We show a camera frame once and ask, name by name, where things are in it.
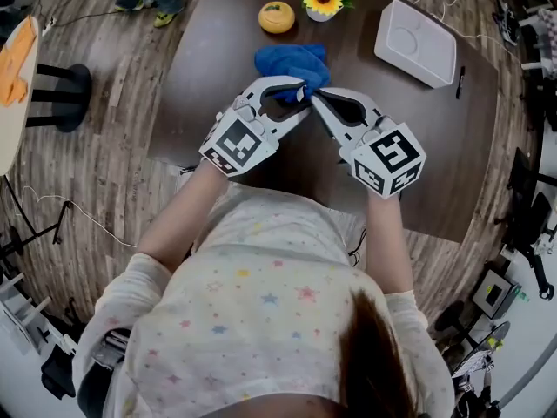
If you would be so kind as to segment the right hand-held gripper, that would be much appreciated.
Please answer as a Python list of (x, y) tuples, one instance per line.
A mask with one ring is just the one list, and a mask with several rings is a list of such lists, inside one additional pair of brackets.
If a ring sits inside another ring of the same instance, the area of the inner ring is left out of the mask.
[(367, 190), (389, 199), (419, 178), (426, 153), (407, 124), (382, 115), (374, 101), (358, 91), (325, 87), (313, 96), (314, 110), (341, 145), (340, 157)]

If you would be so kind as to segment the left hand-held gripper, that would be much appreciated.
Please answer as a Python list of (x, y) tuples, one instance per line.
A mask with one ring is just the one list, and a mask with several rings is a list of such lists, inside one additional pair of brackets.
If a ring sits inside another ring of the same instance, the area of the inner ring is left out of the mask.
[[(245, 174), (275, 154), (286, 134), (312, 114), (307, 102), (270, 102), (273, 93), (298, 91), (305, 80), (291, 76), (262, 77), (253, 81), (224, 112), (199, 148), (202, 159), (226, 177)], [(280, 116), (270, 112), (285, 110)], [(256, 112), (262, 112), (260, 119)]]

